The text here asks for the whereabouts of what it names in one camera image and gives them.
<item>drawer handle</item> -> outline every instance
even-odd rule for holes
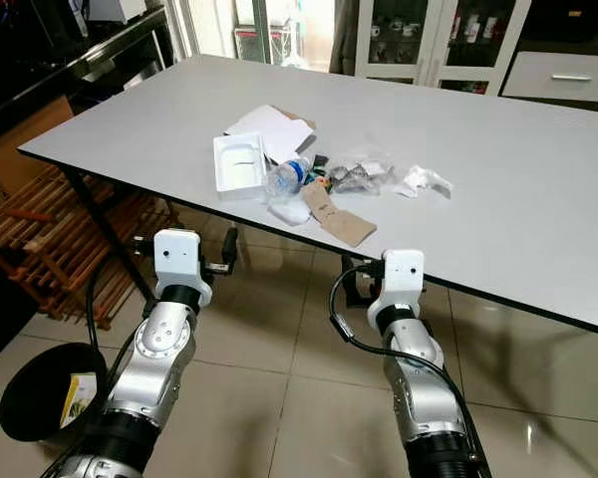
[[[591,82],[593,78],[587,75],[552,75],[552,80],[564,80],[567,82]]]

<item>white table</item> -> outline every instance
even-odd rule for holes
[[[436,170],[451,200],[333,195],[378,225],[350,248],[314,220],[221,202],[212,138],[263,104],[317,124],[308,153],[368,140],[402,170]],[[429,280],[598,332],[598,114],[214,57],[182,62],[21,147],[319,247],[426,255]]]

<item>drawer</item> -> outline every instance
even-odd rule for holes
[[[519,52],[502,94],[598,102],[598,57]]]

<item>cabinet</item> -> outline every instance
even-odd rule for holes
[[[498,95],[531,0],[360,0],[355,75]]]

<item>black trash bin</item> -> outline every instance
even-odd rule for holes
[[[98,391],[91,403],[60,428],[72,373],[94,372]],[[84,432],[106,398],[107,364],[88,344],[63,344],[39,354],[9,382],[0,401],[0,424],[11,438],[67,446]]]

